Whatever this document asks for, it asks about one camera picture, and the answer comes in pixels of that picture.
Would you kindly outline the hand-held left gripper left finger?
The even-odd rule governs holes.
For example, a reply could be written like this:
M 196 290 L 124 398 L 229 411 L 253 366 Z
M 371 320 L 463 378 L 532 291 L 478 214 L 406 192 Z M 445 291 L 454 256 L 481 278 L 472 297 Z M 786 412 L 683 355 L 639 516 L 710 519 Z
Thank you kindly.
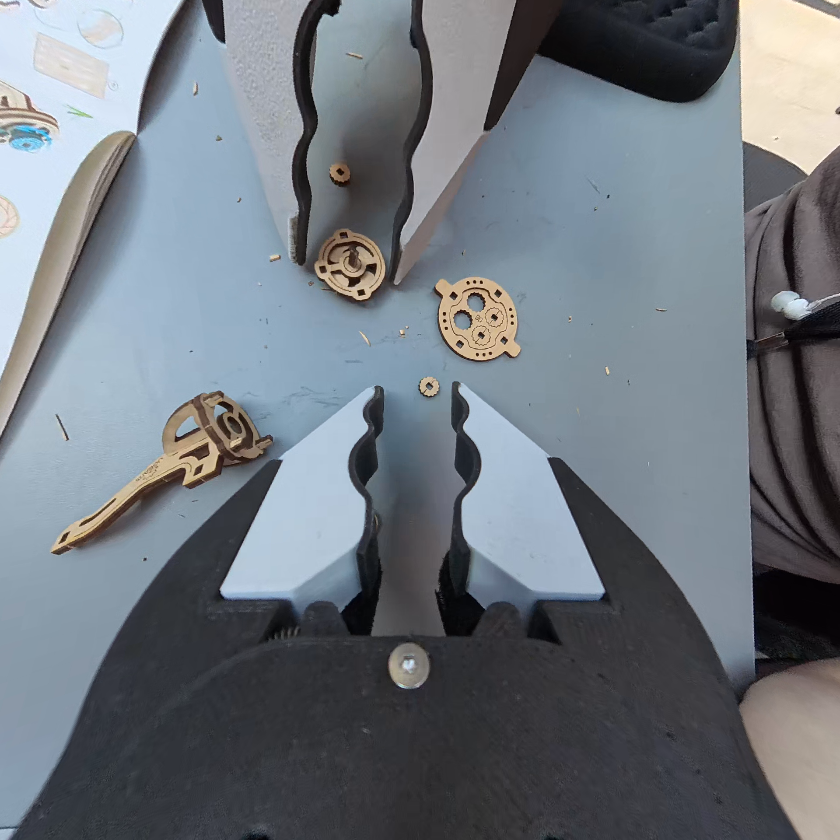
M 224 599 L 350 602 L 375 591 L 366 484 L 383 419 L 384 391 L 368 387 L 283 454 L 220 587 Z

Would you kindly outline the key-shaped wooden model assembly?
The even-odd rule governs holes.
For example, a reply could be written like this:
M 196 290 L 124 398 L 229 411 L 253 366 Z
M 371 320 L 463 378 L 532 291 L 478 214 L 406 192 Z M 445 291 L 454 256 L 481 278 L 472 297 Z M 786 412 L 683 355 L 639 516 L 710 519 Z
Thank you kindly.
M 144 494 L 180 479 L 194 488 L 217 477 L 224 467 L 262 456 L 273 444 L 247 412 L 223 392 L 201 393 L 179 406 L 162 433 L 163 454 L 89 517 L 73 522 L 55 541 L 62 554 L 94 538 Z

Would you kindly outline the round wooden hub assembly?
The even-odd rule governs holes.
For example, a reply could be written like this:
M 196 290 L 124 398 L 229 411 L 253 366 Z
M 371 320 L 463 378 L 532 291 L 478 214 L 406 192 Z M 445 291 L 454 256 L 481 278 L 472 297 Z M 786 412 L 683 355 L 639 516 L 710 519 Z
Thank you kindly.
M 385 259 L 372 239 L 344 227 L 322 244 L 314 272 L 341 296 L 367 301 L 382 285 Z

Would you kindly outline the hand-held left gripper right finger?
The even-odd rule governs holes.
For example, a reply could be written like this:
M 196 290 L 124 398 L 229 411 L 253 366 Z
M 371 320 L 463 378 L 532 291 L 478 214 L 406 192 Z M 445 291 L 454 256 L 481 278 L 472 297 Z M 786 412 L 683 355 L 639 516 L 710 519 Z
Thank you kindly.
M 476 602 L 595 602 L 605 587 L 549 455 L 469 389 L 452 386 L 458 494 L 448 551 L 456 595 Z

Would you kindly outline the person's bare leg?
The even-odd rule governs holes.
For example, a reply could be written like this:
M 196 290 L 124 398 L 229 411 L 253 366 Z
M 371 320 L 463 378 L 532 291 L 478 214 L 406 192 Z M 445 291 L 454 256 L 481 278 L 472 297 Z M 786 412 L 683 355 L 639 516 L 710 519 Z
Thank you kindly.
M 756 681 L 740 704 L 760 767 L 800 838 L 839 838 L 839 659 Z

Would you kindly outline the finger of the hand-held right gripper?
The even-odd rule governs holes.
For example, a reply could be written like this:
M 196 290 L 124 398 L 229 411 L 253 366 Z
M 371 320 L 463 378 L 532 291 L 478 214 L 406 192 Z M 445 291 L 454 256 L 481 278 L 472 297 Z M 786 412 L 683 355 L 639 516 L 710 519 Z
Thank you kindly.
M 421 94 L 403 149 L 406 185 L 393 225 L 393 284 L 403 281 L 431 242 L 561 4 L 413 2 Z
M 341 1 L 225 1 L 227 66 L 269 209 L 289 260 L 307 262 L 318 127 L 312 93 L 317 30 Z

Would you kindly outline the drawstring with white tip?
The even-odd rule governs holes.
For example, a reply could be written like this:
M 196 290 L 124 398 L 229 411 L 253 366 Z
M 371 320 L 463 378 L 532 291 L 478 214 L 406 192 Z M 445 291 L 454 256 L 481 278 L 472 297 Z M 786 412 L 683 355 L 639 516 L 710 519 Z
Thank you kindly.
M 785 290 L 773 296 L 771 307 L 791 324 L 769 337 L 748 340 L 748 359 L 789 345 L 839 339 L 839 294 L 808 301 L 792 290 Z

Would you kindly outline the flat round wooden gear plate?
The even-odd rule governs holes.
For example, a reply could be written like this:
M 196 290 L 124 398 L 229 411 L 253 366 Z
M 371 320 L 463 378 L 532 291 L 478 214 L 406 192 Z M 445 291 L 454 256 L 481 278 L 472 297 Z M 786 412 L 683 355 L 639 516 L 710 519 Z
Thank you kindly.
M 471 276 L 441 279 L 437 324 L 447 346 L 468 361 L 487 362 L 503 354 L 516 358 L 518 315 L 511 296 L 494 280 Z

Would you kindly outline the illustrated instruction booklet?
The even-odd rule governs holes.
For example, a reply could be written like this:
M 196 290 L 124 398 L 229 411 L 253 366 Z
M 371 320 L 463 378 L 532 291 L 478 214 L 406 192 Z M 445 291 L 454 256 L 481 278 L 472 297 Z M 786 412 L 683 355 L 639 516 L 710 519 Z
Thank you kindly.
M 110 185 L 180 1 L 13 1 L 1 13 L 1 430 Z

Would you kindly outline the person's grey-brown garment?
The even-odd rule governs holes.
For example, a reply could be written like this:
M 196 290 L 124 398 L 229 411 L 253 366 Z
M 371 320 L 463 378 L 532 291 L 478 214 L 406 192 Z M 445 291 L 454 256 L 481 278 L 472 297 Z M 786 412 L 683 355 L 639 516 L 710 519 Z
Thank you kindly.
M 839 291 L 839 149 L 744 217 L 747 336 L 782 329 L 771 299 Z M 748 362 L 752 559 L 839 582 L 838 341 Z

